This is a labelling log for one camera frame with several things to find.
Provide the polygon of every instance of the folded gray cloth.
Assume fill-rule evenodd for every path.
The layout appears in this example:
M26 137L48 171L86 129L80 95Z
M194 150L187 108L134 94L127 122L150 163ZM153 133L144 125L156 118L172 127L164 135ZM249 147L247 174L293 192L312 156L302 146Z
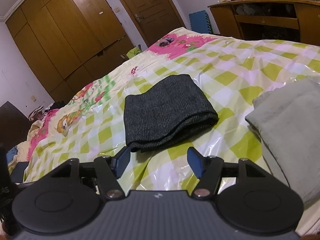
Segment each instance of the folded gray cloth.
M253 100L247 122L273 175L305 205L320 197L320 85L303 79Z
M125 141L132 152L168 148L217 122L218 114L186 74L168 76L125 98Z

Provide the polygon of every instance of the folded black garment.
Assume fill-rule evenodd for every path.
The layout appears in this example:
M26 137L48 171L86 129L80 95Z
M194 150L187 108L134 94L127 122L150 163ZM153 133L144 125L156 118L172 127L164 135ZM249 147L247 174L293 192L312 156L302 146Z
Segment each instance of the folded black garment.
M125 98L125 141L132 152L168 148L217 122L217 112L186 74L168 76Z

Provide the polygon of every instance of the wooden tv stand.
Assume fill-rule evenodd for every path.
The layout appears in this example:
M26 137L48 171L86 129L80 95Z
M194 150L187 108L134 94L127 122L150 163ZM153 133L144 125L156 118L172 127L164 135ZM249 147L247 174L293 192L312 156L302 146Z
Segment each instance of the wooden tv stand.
M290 15L238 14L239 5L292 8ZM299 42L320 46L320 1L318 0L234 0L208 6L220 34L243 40L260 40L264 26L276 26L298 36Z

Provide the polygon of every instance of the door handle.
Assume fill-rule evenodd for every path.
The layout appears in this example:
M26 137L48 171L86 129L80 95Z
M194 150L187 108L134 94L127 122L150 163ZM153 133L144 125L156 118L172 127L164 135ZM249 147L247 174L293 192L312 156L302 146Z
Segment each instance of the door handle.
M138 16L137 14L134 15L135 19L137 20L138 23L141 22L142 19L144 19L143 16Z

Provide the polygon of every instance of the green and white checkered sheet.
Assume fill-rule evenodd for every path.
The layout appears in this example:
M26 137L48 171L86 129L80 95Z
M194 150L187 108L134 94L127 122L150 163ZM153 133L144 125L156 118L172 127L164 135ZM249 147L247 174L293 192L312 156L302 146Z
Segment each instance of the green and white checkered sheet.
M41 178L69 158L91 162L98 156L115 155L125 146L125 97L146 92L166 76L183 73L189 74L205 93L219 115L219 122L211 130L167 150L132 153L119 179L124 191L191 191L197 179L187 162L190 146L204 156L216 155L226 162L248 158L268 170L261 144L244 117L253 110L252 100L264 91L306 76L318 79L319 50L316 46L289 41L219 37L174 60L145 67L121 86L115 85L110 90L110 99L85 112L66 136L57 134L42 140L25 172L26 181ZM226 187L232 182L226 179L222 184Z

